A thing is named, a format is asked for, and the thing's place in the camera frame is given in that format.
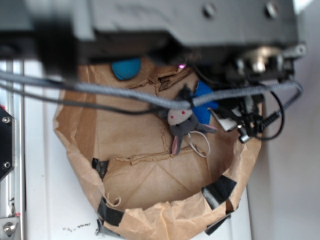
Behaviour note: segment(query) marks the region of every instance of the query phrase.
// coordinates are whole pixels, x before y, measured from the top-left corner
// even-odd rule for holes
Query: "blue fabric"
[[[111,68],[114,75],[119,80],[128,80],[134,78],[140,71],[141,59],[131,58],[121,61],[114,61],[111,63]]]
[[[194,97],[199,97],[202,95],[213,93],[212,89],[206,85],[203,81],[199,81],[198,87],[195,91]],[[216,110],[219,107],[218,103],[215,101],[208,102],[201,106],[196,106],[192,110],[201,124],[209,124],[211,113],[208,111],[208,108]]]

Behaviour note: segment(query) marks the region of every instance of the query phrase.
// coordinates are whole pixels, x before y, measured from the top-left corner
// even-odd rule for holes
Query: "brown paper bag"
[[[190,68],[178,72],[175,66],[156,67],[146,58],[132,80],[117,80],[109,64],[81,66],[79,76],[83,82],[168,99],[184,84],[194,88],[198,81]],[[63,92],[62,97],[131,111],[149,107],[135,100],[85,93]],[[191,149],[187,138],[181,153],[171,155],[169,126],[154,114],[132,116],[59,106],[54,120],[55,132],[67,149],[85,195],[104,220],[103,226],[130,240],[187,240],[238,208],[261,143],[253,139],[241,144],[236,131],[224,132],[213,118],[210,124],[219,131],[207,134],[212,150],[205,158]],[[206,152],[202,136],[192,135],[192,142]],[[108,161],[103,180],[92,168],[93,158]],[[222,175],[236,185],[221,204],[213,206],[205,194],[211,188],[205,187],[214,182],[220,186]],[[113,214],[119,217],[117,223]]]

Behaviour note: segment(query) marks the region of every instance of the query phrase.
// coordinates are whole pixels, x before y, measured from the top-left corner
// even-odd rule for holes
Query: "black electrical tape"
[[[108,171],[109,161],[99,161],[97,158],[92,159],[92,167],[97,170],[101,179],[104,179]]]
[[[119,211],[119,210],[108,207],[107,201],[104,197],[101,198],[101,202],[98,207],[97,213],[100,215],[102,220],[116,227],[119,226],[125,214],[123,211]]]
[[[226,176],[221,176],[217,181],[202,188],[202,194],[210,205],[210,208],[216,209],[224,203],[231,195],[236,186],[236,182]]]
[[[231,212],[215,222],[214,224],[208,226],[208,228],[204,231],[207,235],[213,234],[227,219],[231,218]]]
[[[105,235],[108,235],[108,236],[111,236],[111,237],[115,237],[115,238],[118,238],[118,239],[124,239],[119,234],[117,234],[117,233],[105,228],[104,227],[104,222],[101,221],[101,219],[97,219],[96,221],[98,223],[98,232],[99,233],[102,233],[102,234],[105,234]]]

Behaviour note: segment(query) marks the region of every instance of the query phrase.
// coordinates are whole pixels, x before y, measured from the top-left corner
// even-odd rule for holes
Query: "robotic arm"
[[[261,90],[265,80],[292,84],[294,62],[305,53],[302,14],[291,0],[3,0],[0,8],[0,59],[40,59],[69,90],[83,89],[79,64],[142,55],[159,65],[192,66],[215,93]],[[244,143],[275,119],[284,123],[302,91],[296,87],[285,104],[275,96],[279,110],[269,118],[257,107],[262,91],[227,94],[212,114],[226,131],[238,127]]]

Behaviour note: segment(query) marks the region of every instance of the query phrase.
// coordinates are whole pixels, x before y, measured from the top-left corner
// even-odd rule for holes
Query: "gray bunny plush toy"
[[[180,90],[176,100],[190,99],[191,89],[186,85]],[[180,153],[181,144],[185,135],[199,130],[205,133],[214,134],[217,129],[213,126],[202,124],[198,121],[197,116],[191,109],[162,109],[158,111],[158,115],[165,122],[168,122],[170,131],[174,136],[171,154],[177,155]]]

